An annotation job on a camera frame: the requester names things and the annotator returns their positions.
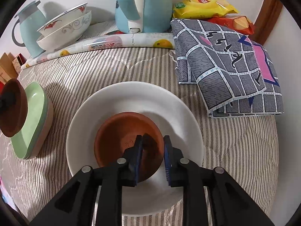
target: white bowl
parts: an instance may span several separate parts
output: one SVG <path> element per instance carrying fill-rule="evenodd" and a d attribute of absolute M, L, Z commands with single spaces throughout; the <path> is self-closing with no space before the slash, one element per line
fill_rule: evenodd
<path fill-rule="evenodd" d="M 67 135 L 67 161 L 75 175 L 83 166 L 98 168 L 94 139 L 102 123 L 121 112 L 137 112 L 150 118 L 174 147 L 199 166 L 203 160 L 203 140 L 195 117 L 169 91 L 144 82 L 121 82 L 107 86 L 89 97 L 73 117 Z M 168 186 L 164 162 L 149 179 L 136 187 L 122 188 L 122 213 L 151 215 L 165 210 L 183 197 L 182 188 Z"/>
<path fill-rule="evenodd" d="M 89 10 L 85 15 L 72 21 L 58 30 L 54 31 L 48 36 L 41 35 L 37 44 L 40 48 L 46 51 L 53 51 L 57 48 L 67 46 L 69 43 L 78 40 L 85 30 L 89 27 L 92 19 L 91 11 Z"/>
<path fill-rule="evenodd" d="M 86 5 L 87 3 L 83 3 L 59 14 L 58 16 L 44 24 L 37 31 L 40 32 L 43 36 L 48 36 L 62 26 L 74 21 L 75 19 L 85 14 Z"/>

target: chip bag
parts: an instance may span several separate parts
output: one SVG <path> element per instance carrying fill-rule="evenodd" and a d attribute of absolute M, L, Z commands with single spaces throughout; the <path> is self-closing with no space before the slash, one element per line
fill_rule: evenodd
<path fill-rule="evenodd" d="M 222 18 L 206 19 L 206 21 L 226 26 L 244 35 L 252 35 L 255 33 L 255 26 L 246 16 L 226 15 Z"/>
<path fill-rule="evenodd" d="M 238 13 L 226 0 L 184 0 L 174 5 L 173 18 L 206 19 Z"/>

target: electric kettle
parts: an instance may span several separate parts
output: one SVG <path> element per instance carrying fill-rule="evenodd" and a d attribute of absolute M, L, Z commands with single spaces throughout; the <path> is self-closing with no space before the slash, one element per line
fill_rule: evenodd
<path fill-rule="evenodd" d="M 172 10 L 172 0 L 117 0 L 116 25 L 124 33 L 165 32 Z"/>
<path fill-rule="evenodd" d="M 47 22 L 44 14 L 37 7 L 39 4 L 40 1 L 33 1 L 15 16 L 15 18 L 18 16 L 19 19 L 16 21 L 11 33 L 13 42 L 19 47 L 26 47 L 32 58 L 45 51 L 37 44 L 37 39 L 41 36 L 41 33 L 37 32 L 37 30 Z M 21 37 L 24 43 L 19 43 L 15 38 L 14 32 L 17 23 L 20 23 Z"/>

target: clay pot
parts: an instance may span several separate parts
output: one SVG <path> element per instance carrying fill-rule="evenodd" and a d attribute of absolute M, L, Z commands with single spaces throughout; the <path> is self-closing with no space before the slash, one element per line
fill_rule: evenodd
<path fill-rule="evenodd" d="M 136 136 L 148 134 L 143 145 L 139 182 L 148 179 L 160 167 L 164 156 L 164 141 L 159 128 L 146 116 L 123 112 L 107 119 L 96 134 L 94 153 L 99 167 L 122 157 L 124 150 L 134 146 Z"/>
<path fill-rule="evenodd" d="M 27 97 L 24 88 L 17 79 L 10 79 L 1 95 L 14 93 L 15 104 L 0 112 L 0 128 L 7 137 L 12 137 L 23 127 L 28 111 Z"/>

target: white plate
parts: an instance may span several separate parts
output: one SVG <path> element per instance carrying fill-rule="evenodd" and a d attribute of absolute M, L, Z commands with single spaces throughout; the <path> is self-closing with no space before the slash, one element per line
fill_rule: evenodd
<path fill-rule="evenodd" d="M 144 82 L 121 82 L 107 86 L 89 97 L 76 112 L 67 135 L 67 161 L 72 176 L 83 166 L 98 168 L 94 139 L 102 123 L 112 115 L 133 111 L 149 117 L 174 147 L 199 166 L 203 140 L 197 121 L 188 107 L 169 91 Z M 122 213 L 151 215 L 165 210 L 183 197 L 182 188 L 168 186 L 165 166 L 136 187 L 122 188 Z"/>

